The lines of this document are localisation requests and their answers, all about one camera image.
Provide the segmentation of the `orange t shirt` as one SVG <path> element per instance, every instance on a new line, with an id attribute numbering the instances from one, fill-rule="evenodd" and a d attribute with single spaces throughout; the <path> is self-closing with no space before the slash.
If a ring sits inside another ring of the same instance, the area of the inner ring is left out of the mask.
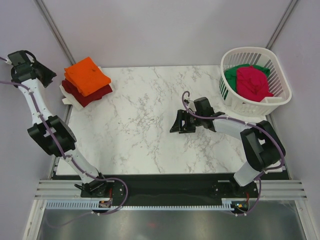
<path id="1" fill-rule="evenodd" d="M 93 94 L 112 82 L 90 57 L 86 57 L 65 68 L 64 76 L 84 97 Z"/>

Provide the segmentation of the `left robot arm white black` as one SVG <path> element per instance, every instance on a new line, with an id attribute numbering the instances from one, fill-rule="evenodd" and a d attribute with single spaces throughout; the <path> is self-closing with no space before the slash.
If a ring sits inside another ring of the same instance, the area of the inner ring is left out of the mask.
<path id="1" fill-rule="evenodd" d="M 12 66 L 10 84 L 23 94 L 29 107 L 32 126 L 29 136 L 50 156 L 62 158 L 79 175 L 82 183 L 75 184 L 83 198 L 110 198 L 112 185 L 96 167 L 81 154 L 76 137 L 69 126 L 48 109 L 42 92 L 56 73 L 40 63 L 28 50 L 18 50 L 7 56 Z"/>

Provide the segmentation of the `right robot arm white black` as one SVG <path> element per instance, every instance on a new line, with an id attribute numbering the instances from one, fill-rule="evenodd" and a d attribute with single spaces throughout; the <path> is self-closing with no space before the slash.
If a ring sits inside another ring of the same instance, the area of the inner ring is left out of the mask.
<path id="1" fill-rule="evenodd" d="M 246 123 L 224 112 L 215 112 L 206 97 L 184 99 L 183 105 L 185 108 L 177 111 L 170 133 L 195 133 L 197 127 L 204 127 L 241 140 L 246 162 L 230 180 L 229 191 L 233 196 L 242 196 L 258 177 L 283 166 L 286 151 L 268 121 Z"/>

